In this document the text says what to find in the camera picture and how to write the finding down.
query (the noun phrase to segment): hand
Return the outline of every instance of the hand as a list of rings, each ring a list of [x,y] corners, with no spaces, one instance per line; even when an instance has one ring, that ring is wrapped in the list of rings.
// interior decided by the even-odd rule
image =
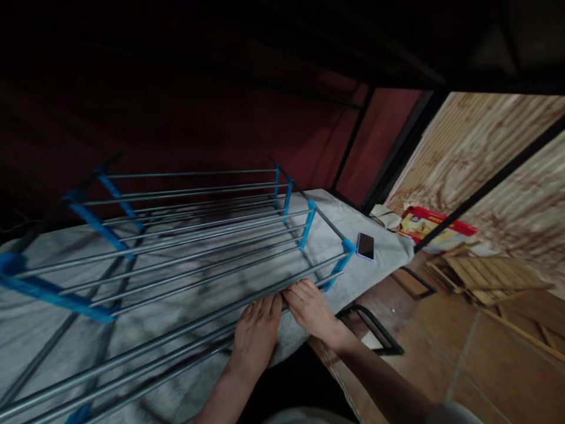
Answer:
[[[294,319],[304,330],[334,351],[343,345],[351,332],[331,313],[324,295],[312,280],[300,280],[282,295]]]
[[[245,383],[257,383],[277,342],[283,299],[269,295],[249,304],[235,328],[234,351],[227,368]]]

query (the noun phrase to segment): dark ceiling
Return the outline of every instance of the dark ceiling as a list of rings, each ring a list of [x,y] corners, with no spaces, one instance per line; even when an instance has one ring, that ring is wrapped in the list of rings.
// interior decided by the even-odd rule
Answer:
[[[0,17],[2,43],[63,39],[169,58],[184,54],[177,48],[182,37],[144,34],[152,16],[140,10],[155,7],[177,25],[184,16],[219,22],[379,87],[565,94],[565,2],[551,0],[21,1]],[[15,71],[13,63],[2,66]]]

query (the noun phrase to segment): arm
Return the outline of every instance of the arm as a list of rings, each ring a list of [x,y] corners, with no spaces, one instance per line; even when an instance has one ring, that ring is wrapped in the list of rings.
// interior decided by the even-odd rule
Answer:
[[[435,405],[333,316],[311,280],[300,280],[283,296],[296,322],[340,357],[388,422],[425,421]]]
[[[235,423],[277,342],[283,300],[277,295],[245,308],[235,328],[234,351],[195,423]]]

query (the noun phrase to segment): phone screen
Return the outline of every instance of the phone screen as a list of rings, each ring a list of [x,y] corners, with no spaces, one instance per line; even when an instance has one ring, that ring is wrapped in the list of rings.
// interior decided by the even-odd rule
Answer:
[[[375,240],[366,234],[359,233],[357,240],[357,253],[367,259],[375,259]]]

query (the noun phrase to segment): blue plastic connector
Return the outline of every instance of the blue plastic connector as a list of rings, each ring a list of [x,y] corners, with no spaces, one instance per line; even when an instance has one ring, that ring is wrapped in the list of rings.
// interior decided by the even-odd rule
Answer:
[[[349,262],[349,259],[351,259],[352,256],[357,251],[357,248],[355,247],[355,245],[352,242],[350,242],[348,238],[344,238],[343,241],[341,242],[341,245],[343,246],[343,252],[347,253],[347,256],[343,259],[340,259],[337,262],[337,264],[335,264],[335,267],[332,270],[331,274],[336,274],[338,272],[343,271],[344,268],[345,268],[345,265],[347,265],[347,263]],[[322,287],[320,287],[320,289],[327,292],[327,291],[329,291],[329,289],[331,289],[331,286],[333,286],[334,283],[335,283],[335,279],[330,280],[326,284],[324,284]]]
[[[284,200],[284,214],[288,214],[288,208],[290,207],[290,197],[293,194],[293,179],[287,178],[288,180],[288,187],[287,187],[287,198]]]
[[[300,241],[300,250],[304,250],[306,246],[306,241],[308,241],[308,234],[310,233],[310,228],[312,227],[312,221],[314,221],[314,215],[316,215],[316,203],[314,200],[308,199],[308,208],[310,213],[306,217],[306,227],[302,231],[302,240]]]
[[[98,181],[100,181],[102,185],[106,187],[106,189],[110,192],[113,198],[122,198],[122,194],[119,192],[118,187],[116,187],[115,184],[107,177],[106,168],[104,167],[96,168],[95,171],[97,172]],[[122,209],[124,210],[124,212],[128,217],[132,219],[138,218],[138,215],[134,212],[129,202],[123,201],[120,202],[119,205],[122,207]],[[139,231],[143,230],[144,226],[141,222],[135,221],[134,224]]]
[[[62,287],[50,283],[39,277],[17,279],[14,275],[26,270],[27,258],[20,253],[0,254],[0,286],[20,292],[27,296],[43,300],[61,308],[72,310],[96,321],[108,323],[116,318],[112,317],[110,309],[102,306],[90,306],[90,299],[77,294],[59,294]]]
[[[101,236],[108,240],[117,250],[129,249],[129,246],[123,241],[120,241],[118,235],[114,231],[102,224],[102,220],[89,208],[82,203],[85,201],[84,195],[78,190],[70,190],[64,197],[69,200],[69,208],[80,218],[84,219],[87,224],[94,228]]]
[[[275,171],[275,184],[278,184],[278,180],[281,176],[281,169],[279,167],[279,165],[277,164],[276,167],[276,171]],[[273,204],[275,205],[275,208],[277,207],[277,198],[278,198],[278,187],[275,187],[275,192],[273,194],[273,198],[275,199]]]

